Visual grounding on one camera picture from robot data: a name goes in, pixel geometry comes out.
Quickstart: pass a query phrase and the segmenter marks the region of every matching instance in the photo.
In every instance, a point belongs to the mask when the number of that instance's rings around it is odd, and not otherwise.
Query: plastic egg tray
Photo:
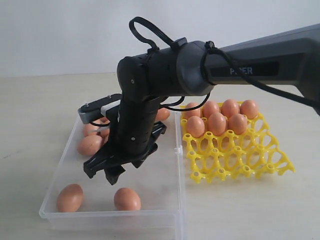
[[[207,129],[207,119],[202,117],[202,120]],[[180,123],[186,157],[191,161],[190,178],[197,184],[202,179],[211,183],[214,178],[224,181],[227,176],[236,179],[255,175],[259,178],[262,174],[277,172],[281,176],[287,170],[296,171],[287,155],[279,149],[278,140],[270,134],[269,125],[261,113],[248,119],[247,129],[240,135],[229,129],[221,136],[206,131],[202,137],[195,138],[187,133],[183,112]]]

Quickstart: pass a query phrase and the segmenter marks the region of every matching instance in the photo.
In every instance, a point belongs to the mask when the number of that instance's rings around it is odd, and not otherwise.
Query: piper logo
[[[239,67],[239,70],[244,74],[252,75],[252,67]],[[230,75],[237,75],[233,68],[230,68]]]

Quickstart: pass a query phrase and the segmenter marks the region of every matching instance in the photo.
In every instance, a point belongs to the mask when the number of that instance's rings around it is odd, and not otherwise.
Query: egg tray cup
[[[205,129],[208,129],[207,118],[202,117],[202,120]],[[236,179],[239,176],[250,178],[251,175],[255,175],[258,179],[262,174],[277,172],[282,176],[287,170],[296,172],[287,155],[279,149],[278,140],[270,134],[264,116],[259,113],[256,118],[247,121],[247,129],[240,135],[229,129],[221,136],[206,131],[203,136],[195,138],[187,132],[187,120],[182,112],[182,141],[186,143],[186,157],[191,161],[192,180],[199,184],[202,179],[212,183],[214,178],[225,181],[227,176]],[[255,130],[259,121],[262,125]],[[280,155],[276,161],[273,160],[275,153]]]

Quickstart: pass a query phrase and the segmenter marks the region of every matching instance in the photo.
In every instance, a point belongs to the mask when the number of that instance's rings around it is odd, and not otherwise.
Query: table
[[[293,86],[278,88],[299,94]],[[113,232],[57,232],[38,215],[78,107],[120,92],[113,73],[0,78],[0,239],[124,239]],[[256,100],[296,173],[213,184],[187,179],[188,239],[319,239],[319,116],[249,85],[218,85],[210,98]]]

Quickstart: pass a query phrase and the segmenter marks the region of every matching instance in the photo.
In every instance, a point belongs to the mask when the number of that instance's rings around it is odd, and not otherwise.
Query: clear plastic container
[[[83,171],[83,163],[88,158],[77,152],[77,144],[83,138],[83,124],[78,117],[39,210],[40,216],[48,219],[57,230],[139,231],[161,228],[166,233],[171,229],[174,239],[185,240],[185,182],[180,114],[172,113],[164,123],[167,131],[157,141],[158,150],[138,169],[132,164],[125,164],[123,167],[126,171],[111,186],[104,171],[97,172],[92,179]],[[58,212],[56,200],[60,191],[73,183],[81,185],[83,189],[82,206],[77,212]],[[123,187],[132,188],[139,194],[140,211],[115,209],[114,194]]]

